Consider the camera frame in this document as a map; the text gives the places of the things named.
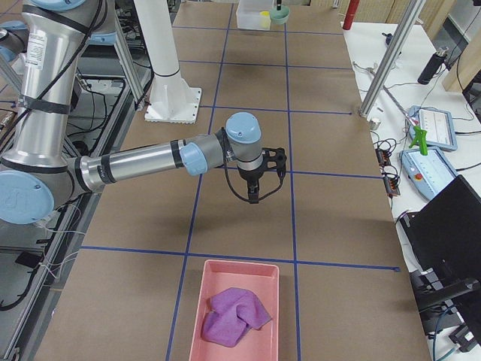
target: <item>blue joint cap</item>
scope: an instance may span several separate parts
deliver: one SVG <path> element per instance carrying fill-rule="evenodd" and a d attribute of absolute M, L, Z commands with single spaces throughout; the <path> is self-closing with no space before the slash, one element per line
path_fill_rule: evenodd
<path fill-rule="evenodd" d="M 251 113 L 240 112 L 232 115 L 225 125 L 227 136 L 237 143 L 253 144 L 261 139 L 261 128 Z"/>
<path fill-rule="evenodd" d="M 23 171 L 0 171 L 0 218 L 34 223 L 53 211 L 53 196 L 38 178 Z"/>
<path fill-rule="evenodd" d="M 117 33 L 110 34 L 95 33 L 89 39 L 89 45 L 114 45 L 117 41 Z"/>
<path fill-rule="evenodd" d="M 208 170 L 207 160 L 196 143 L 188 143 L 182 147 L 180 158 L 190 175 L 203 174 Z"/>
<path fill-rule="evenodd" d="M 17 55 L 12 50 L 7 49 L 6 47 L 3 47 L 1 45 L 0 45 L 0 56 L 2 56 L 6 62 L 11 62 L 17 57 Z"/>
<path fill-rule="evenodd" d="M 68 11 L 81 6 L 86 0 L 31 0 L 39 8 L 50 11 Z"/>
<path fill-rule="evenodd" d="M 12 20 L 12 21 L 6 21 L 5 23 L 0 24 L 0 28 L 3 28 L 5 30 L 26 30 L 27 25 L 25 25 L 19 20 Z"/>

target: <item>white table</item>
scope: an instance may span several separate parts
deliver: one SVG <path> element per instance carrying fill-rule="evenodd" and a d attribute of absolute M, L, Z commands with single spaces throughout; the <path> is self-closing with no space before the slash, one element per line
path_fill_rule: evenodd
<path fill-rule="evenodd" d="M 396 26 L 395 24 L 354 23 L 351 30 L 344 31 L 351 60 L 364 68 L 372 67 L 374 63 L 379 64 L 386 51 L 386 38 L 382 36 L 382 33 L 387 34 L 391 32 L 394 34 Z M 434 52 L 435 48 L 424 29 L 421 26 L 414 26 L 404 45 L 402 54 L 399 56 L 395 68 L 391 70 L 385 85 L 390 87 L 393 84 L 416 83 L 422 69 Z M 366 71 L 360 71 L 356 67 L 354 67 L 354 69 L 359 92 L 361 97 L 364 98 L 366 92 L 363 90 L 369 89 L 372 76 Z M 481 130 L 481 125 L 473 115 L 472 110 L 470 108 L 469 110 L 467 109 L 463 95 L 461 93 L 447 93 L 444 90 L 442 81 L 447 75 L 447 72 L 448 71 L 445 70 L 439 76 L 438 81 L 436 81 L 437 79 L 433 79 L 428 85 L 423 86 L 416 83 L 395 86 L 391 88 L 390 91 L 405 109 L 409 109 L 412 105 L 420 105 L 426 95 L 431 92 L 422 104 L 423 107 L 435 107 L 450 111 L 453 118 L 473 118 L 471 121 L 454 119 L 455 130 L 457 132 Z M 376 117 L 379 117 L 381 120 L 380 127 L 376 131 L 380 139 L 394 138 L 399 141 L 404 137 L 404 117 L 387 96 L 386 92 L 382 91 L 380 93 L 373 111 L 376 112 Z M 373 134 L 373 141 L 376 140 L 377 137 Z M 481 162 L 481 135 L 458 136 L 457 141 L 457 151 L 451 153 L 445 152 L 447 159 L 455 168 L 464 168 Z M 410 142 L 411 139 L 408 138 L 406 148 Z M 404 141 L 396 147 L 395 152 L 391 156 L 391 163 L 398 170 L 401 169 L 399 152 L 403 150 L 403 145 Z M 481 194 L 481 166 L 463 171 L 462 174 L 478 194 Z M 427 200 L 418 193 L 414 185 L 407 178 L 405 171 L 401 172 L 401 184 L 399 188 L 401 195 L 394 198 L 392 207 L 394 219 L 406 210 L 419 211 L 427 204 Z M 409 241 L 399 225 L 398 235 L 403 247 L 404 258 L 408 269 L 411 272 L 420 268 L 415 260 Z M 447 337 L 452 330 L 454 330 L 454 328 L 445 329 L 438 335 L 436 346 L 437 358 L 444 355 L 445 352 L 453 346 L 453 343 Z M 449 360 L 452 361 L 478 361 L 480 359 L 480 346 L 476 346 L 470 353 L 460 353 L 456 351 L 449 357 Z"/>

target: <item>pink tray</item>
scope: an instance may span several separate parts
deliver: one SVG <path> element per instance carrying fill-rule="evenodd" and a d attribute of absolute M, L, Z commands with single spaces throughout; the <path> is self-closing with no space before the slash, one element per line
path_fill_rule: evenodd
<path fill-rule="evenodd" d="M 209 299 L 230 287 L 253 291 L 272 321 L 259 331 L 250 330 L 235 347 L 224 347 L 201 338 Z M 277 361 L 279 335 L 279 269 L 260 263 L 207 260 L 202 275 L 189 361 Z"/>

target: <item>black bottle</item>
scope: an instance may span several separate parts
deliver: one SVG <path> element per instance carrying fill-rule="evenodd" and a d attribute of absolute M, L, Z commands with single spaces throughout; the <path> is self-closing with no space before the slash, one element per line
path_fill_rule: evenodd
<path fill-rule="evenodd" d="M 418 83 L 423 85 L 429 84 L 434 74 L 436 74 L 436 71 L 446 59 L 448 50 L 448 47 L 440 47 L 437 52 L 433 54 L 429 59 L 428 64 L 426 64 L 424 70 L 421 72 L 421 75 L 418 78 Z"/>

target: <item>computer monitor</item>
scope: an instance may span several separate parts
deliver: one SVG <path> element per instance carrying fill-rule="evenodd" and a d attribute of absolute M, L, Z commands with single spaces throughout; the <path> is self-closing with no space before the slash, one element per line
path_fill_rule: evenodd
<path fill-rule="evenodd" d="M 419 264 L 433 268 L 444 286 L 465 278 L 481 281 L 481 198 L 462 175 L 411 218 L 409 228 Z M 453 302 L 481 344 L 481 291 Z"/>

